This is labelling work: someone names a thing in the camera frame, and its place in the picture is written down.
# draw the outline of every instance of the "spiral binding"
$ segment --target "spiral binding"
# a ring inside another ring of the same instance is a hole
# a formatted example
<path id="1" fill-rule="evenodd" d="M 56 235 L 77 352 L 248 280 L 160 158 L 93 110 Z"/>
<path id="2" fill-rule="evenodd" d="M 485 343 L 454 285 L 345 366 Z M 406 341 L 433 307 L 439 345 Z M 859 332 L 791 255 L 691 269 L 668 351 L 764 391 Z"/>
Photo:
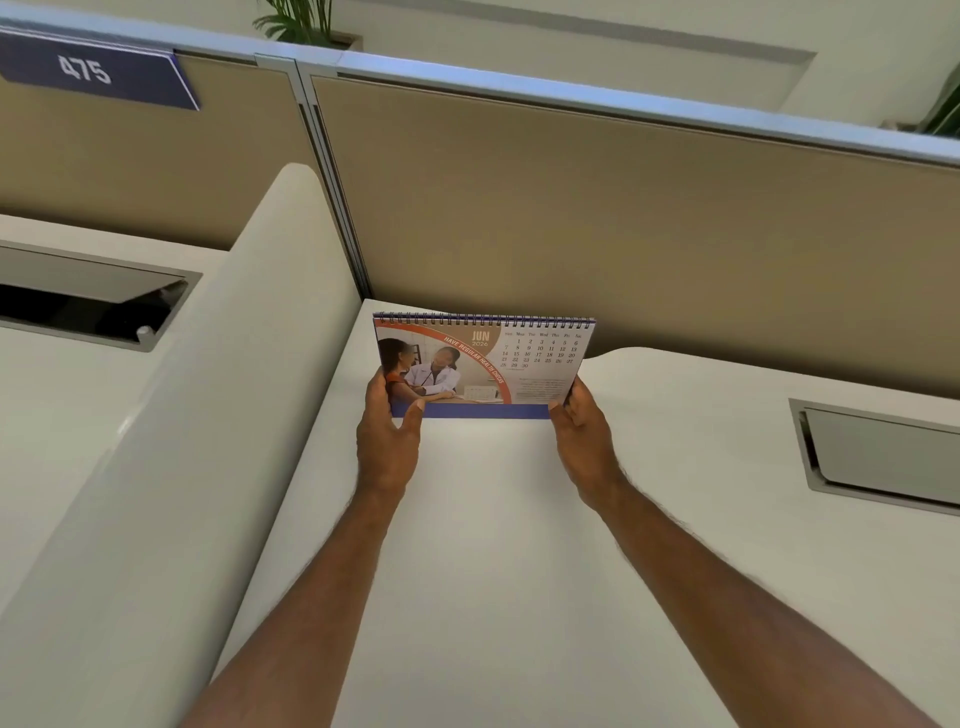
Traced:
<path id="1" fill-rule="evenodd" d="M 471 326 L 471 327 L 515 327 L 515 328 L 590 328 L 596 325 L 596 319 L 581 316 L 489 316 L 467 313 L 391 313 L 378 311 L 373 321 L 386 321 L 392 324 L 420 324 L 422 326 Z"/>

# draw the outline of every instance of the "calendar page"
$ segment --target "calendar page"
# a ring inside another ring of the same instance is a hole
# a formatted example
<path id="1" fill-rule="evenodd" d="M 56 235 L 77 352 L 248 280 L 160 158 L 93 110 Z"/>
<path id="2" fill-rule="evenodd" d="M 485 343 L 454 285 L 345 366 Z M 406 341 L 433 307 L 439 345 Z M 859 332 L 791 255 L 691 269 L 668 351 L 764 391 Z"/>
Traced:
<path id="1" fill-rule="evenodd" d="M 375 313 L 373 326 L 395 416 L 423 399 L 427 417 L 541 418 L 570 391 L 595 321 Z"/>

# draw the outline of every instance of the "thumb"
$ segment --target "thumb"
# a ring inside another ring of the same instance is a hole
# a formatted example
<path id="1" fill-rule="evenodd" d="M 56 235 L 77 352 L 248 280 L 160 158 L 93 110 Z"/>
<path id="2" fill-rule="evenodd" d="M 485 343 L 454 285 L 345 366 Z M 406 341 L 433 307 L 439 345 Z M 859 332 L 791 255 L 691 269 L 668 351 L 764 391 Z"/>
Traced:
<path id="1" fill-rule="evenodd" d="M 420 423 L 423 422 L 423 408 L 426 402 L 417 400 L 407 407 L 406 414 L 403 415 L 403 424 L 400 425 L 401 432 L 412 432 L 420 437 Z"/>
<path id="2" fill-rule="evenodd" d="M 550 411 L 550 420 L 553 422 L 553 428 L 557 430 L 558 435 L 561 432 L 573 429 L 575 425 L 573 420 L 570 419 L 570 413 L 566 411 L 562 404 L 558 401 L 552 401 L 546 406 Z"/>

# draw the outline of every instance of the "hand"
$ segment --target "hand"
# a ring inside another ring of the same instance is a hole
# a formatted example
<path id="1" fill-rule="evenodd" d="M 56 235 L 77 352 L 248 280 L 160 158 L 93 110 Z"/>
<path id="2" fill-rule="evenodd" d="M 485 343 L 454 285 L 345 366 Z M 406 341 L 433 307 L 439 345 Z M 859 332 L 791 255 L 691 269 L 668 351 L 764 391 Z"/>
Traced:
<path id="1" fill-rule="evenodd" d="M 595 511 L 610 505 L 617 492 L 630 484 L 616 460 L 607 418 L 590 390 L 577 377 L 566 407 L 552 401 L 549 408 L 557 451 L 581 500 Z"/>
<path id="2" fill-rule="evenodd" d="M 400 428 L 394 425 L 387 401 L 387 382 L 378 369 L 367 385 L 367 408 L 357 426 L 357 493 L 403 497 L 420 455 L 423 400 L 413 402 Z"/>

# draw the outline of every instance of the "number sign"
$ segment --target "number sign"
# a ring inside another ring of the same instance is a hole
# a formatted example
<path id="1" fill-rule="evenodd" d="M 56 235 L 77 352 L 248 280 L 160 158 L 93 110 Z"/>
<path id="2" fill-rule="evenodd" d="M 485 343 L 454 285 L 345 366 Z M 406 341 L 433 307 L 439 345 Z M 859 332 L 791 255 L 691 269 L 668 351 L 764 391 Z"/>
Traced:
<path id="1" fill-rule="evenodd" d="M 0 28 L 0 76 L 14 84 L 200 110 L 170 51 Z"/>

